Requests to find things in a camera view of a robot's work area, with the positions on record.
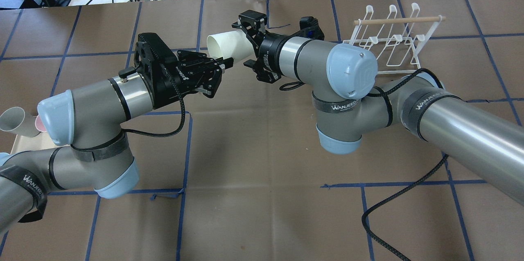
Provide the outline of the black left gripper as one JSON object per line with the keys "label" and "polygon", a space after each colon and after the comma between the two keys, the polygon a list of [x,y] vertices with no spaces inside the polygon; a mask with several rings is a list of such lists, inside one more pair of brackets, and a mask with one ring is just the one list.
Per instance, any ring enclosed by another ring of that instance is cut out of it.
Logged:
{"label": "black left gripper", "polygon": [[137,37],[134,64],[152,95],[152,108],[159,109],[188,94],[201,92],[213,98],[234,59],[189,50],[172,52],[158,34],[148,32]]}

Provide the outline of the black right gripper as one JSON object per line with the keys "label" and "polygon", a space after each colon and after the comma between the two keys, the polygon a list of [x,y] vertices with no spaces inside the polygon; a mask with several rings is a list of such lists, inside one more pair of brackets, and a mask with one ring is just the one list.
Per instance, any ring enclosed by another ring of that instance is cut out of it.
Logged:
{"label": "black right gripper", "polygon": [[244,66],[250,68],[256,79],[272,84],[282,76],[279,67],[279,53],[287,40],[286,35],[266,31],[267,15],[254,10],[239,14],[232,28],[242,30],[253,45],[256,59],[249,59]]}

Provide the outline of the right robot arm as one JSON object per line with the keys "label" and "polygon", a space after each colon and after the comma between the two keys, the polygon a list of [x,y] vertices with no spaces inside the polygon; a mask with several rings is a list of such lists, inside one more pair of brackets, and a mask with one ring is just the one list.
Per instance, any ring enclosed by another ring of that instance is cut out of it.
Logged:
{"label": "right robot arm", "polygon": [[241,48],[261,82],[282,76],[312,87],[316,130],[327,151],[349,154],[368,132],[401,123],[408,132],[432,143],[470,171],[522,204],[524,132],[520,125],[492,115],[446,91],[422,68],[411,75],[375,85],[374,54],[350,44],[325,41],[318,20],[301,18],[291,35],[266,30],[267,16],[247,10],[233,28],[247,44]]}

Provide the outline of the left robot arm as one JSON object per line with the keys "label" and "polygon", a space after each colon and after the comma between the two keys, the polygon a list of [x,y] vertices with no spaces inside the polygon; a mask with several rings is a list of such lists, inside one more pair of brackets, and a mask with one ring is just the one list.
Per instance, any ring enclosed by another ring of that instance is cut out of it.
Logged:
{"label": "left robot arm", "polygon": [[[185,123],[183,97],[213,98],[234,57],[221,52],[173,52],[156,33],[137,37],[134,65],[118,76],[39,102],[38,115],[55,148],[1,154],[1,233],[16,222],[43,218],[50,192],[92,187],[105,199],[133,190],[138,165],[130,133],[164,138]],[[179,102],[181,122],[172,132],[123,129],[122,123]]]}

